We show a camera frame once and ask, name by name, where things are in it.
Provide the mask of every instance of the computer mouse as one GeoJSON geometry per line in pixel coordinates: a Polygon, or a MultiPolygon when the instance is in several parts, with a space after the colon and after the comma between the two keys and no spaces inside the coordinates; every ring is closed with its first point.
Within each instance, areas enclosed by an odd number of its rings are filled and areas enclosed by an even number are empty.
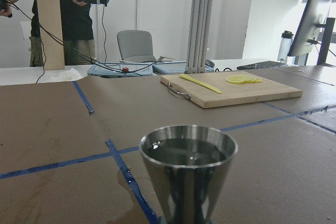
{"type": "Polygon", "coordinates": [[[212,61],[210,61],[210,60],[205,60],[205,64],[206,64],[208,67],[211,67],[211,68],[213,68],[213,67],[215,66],[215,64],[214,64],[212,61]]]}

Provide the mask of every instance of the gray chair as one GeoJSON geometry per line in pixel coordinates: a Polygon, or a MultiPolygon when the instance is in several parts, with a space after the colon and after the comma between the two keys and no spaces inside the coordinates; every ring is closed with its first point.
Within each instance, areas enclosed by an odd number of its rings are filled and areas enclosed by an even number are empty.
{"type": "Polygon", "coordinates": [[[124,62],[154,62],[152,35],[148,31],[124,30],[117,33],[117,41],[121,59],[124,62]]]}

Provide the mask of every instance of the black keyboard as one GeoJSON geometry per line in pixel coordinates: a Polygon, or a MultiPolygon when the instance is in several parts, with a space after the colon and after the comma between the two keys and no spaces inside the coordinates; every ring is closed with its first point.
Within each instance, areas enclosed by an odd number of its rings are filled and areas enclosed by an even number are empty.
{"type": "Polygon", "coordinates": [[[256,62],[249,65],[239,66],[237,67],[237,69],[244,70],[244,69],[256,69],[256,68],[276,68],[282,65],[285,65],[285,63],[268,60],[268,61],[256,62]]]}

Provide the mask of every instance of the yellow knife handle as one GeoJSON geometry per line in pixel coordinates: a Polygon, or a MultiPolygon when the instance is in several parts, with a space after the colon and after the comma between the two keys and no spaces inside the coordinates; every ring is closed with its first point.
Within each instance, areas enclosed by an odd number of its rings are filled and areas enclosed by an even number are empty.
{"type": "Polygon", "coordinates": [[[218,94],[221,94],[221,93],[222,93],[221,90],[219,90],[218,88],[216,88],[216,87],[214,87],[214,86],[211,86],[210,84],[207,84],[207,83],[198,81],[198,80],[196,80],[195,78],[192,78],[192,77],[190,77],[190,76],[187,76],[187,75],[184,74],[184,73],[180,74],[180,77],[183,78],[183,79],[186,79],[186,80],[188,80],[188,81],[192,81],[192,82],[195,82],[195,83],[197,83],[197,84],[199,84],[199,85],[202,85],[202,86],[204,86],[204,87],[206,87],[206,88],[208,88],[208,89],[210,89],[210,90],[212,90],[212,91],[214,91],[214,92],[216,92],[216,93],[218,93],[218,94]]]}

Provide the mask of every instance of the black t-shirt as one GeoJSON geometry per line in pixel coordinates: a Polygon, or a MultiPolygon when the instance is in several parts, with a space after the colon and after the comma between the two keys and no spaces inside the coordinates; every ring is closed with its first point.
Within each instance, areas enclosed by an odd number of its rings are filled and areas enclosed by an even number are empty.
{"type": "MultiPolygon", "coordinates": [[[[64,40],[88,40],[93,39],[92,19],[90,18],[90,4],[84,7],[78,6],[72,0],[59,0],[62,19],[62,33],[64,40]]],[[[31,35],[39,36],[37,4],[34,0],[31,10],[34,14],[31,35]]]]}

